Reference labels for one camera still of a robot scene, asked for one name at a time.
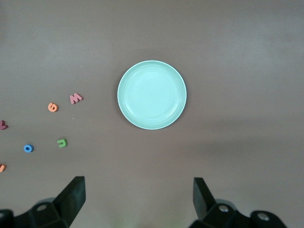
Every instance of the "round plate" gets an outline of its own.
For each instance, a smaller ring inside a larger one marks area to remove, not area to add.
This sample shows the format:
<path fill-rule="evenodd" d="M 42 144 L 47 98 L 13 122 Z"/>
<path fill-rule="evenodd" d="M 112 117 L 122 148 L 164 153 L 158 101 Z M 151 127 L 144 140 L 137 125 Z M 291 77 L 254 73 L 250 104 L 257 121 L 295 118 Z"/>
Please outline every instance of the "round plate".
<path fill-rule="evenodd" d="M 143 129 L 172 124 L 184 110 L 187 91 L 181 75 L 170 65 L 149 60 L 123 75 L 117 91 L 124 116 Z"/>

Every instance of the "bolt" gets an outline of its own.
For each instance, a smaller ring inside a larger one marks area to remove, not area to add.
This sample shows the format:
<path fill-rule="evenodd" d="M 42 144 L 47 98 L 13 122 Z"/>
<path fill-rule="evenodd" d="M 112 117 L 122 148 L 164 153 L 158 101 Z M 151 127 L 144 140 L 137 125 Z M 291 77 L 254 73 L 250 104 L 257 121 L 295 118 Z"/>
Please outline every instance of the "bolt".
<path fill-rule="evenodd" d="M 267 214 L 265 213 L 258 213 L 257 215 L 261 220 L 264 220 L 264 221 L 269 221 L 269 217 Z"/>
<path fill-rule="evenodd" d="M 44 210 L 45 208 L 47 208 L 47 206 L 46 206 L 45 204 L 40 205 L 40 206 L 37 208 L 37 211 L 42 211 L 42 210 Z"/>
<path fill-rule="evenodd" d="M 229 211 L 228 207 L 225 206 L 225 205 L 220 205 L 218 208 L 221 212 L 228 212 Z"/>

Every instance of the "turquoise plate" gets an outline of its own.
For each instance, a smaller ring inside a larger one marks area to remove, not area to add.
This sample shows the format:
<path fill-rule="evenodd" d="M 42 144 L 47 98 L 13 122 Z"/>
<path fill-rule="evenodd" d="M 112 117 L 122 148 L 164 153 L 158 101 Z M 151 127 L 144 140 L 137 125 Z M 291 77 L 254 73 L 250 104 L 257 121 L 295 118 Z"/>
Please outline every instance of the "turquoise plate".
<path fill-rule="evenodd" d="M 156 130 L 172 124 L 184 110 L 187 91 L 181 75 L 170 65 L 149 60 L 123 75 L 117 91 L 123 115 L 134 125 Z"/>

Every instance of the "gray surface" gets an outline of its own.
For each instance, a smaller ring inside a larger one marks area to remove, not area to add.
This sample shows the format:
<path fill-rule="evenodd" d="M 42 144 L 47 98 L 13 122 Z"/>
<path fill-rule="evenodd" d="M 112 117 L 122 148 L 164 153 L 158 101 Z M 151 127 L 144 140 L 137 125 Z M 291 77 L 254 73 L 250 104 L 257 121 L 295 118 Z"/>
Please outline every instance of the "gray surface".
<path fill-rule="evenodd" d="M 73 228 L 186 228 L 198 176 L 247 216 L 301 227 L 303 12 L 302 0 L 0 0 L 0 208 L 20 214 L 84 175 Z M 156 131 L 130 124 L 116 98 L 147 59 L 188 90 Z M 84 100 L 71 105 L 73 93 Z"/>

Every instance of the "blue ring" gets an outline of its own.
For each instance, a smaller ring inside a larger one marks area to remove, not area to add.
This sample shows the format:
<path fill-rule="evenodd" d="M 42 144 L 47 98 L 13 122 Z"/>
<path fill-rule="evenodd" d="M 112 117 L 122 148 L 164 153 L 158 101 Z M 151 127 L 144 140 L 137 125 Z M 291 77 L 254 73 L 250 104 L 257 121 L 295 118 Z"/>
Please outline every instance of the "blue ring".
<path fill-rule="evenodd" d="M 23 147 L 24 152 L 31 153 L 34 150 L 34 147 L 30 144 L 27 144 Z"/>

